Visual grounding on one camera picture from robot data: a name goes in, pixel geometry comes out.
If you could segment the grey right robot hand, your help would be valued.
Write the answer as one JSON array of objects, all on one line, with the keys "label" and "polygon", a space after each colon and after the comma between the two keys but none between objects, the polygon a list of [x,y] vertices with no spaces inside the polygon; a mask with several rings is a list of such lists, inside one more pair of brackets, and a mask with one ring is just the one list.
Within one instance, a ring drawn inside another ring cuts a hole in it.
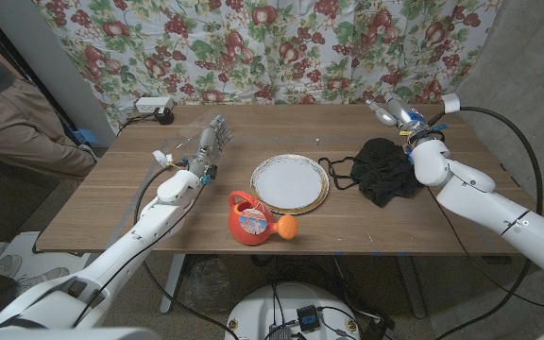
[{"label": "grey right robot hand", "polygon": [[398,128],[402,136],[409,136],[429,129],[424,116],[397,94],[389,92],[385,94],[384,98],[387,104],[386,109],[380,107],[372,99],[365,101],[382,124]]}]

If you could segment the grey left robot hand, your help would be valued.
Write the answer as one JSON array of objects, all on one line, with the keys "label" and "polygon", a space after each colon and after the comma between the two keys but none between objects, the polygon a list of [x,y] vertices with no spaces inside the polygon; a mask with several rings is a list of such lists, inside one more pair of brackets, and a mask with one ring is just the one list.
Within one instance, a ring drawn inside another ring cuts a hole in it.
[{"label": "grey left robot hand", "polygon": [[217,162],[223,148],[232,138],[231,129],[222,115],[217,115],[203,130],[188,170],[207,184],[217,175]]}]

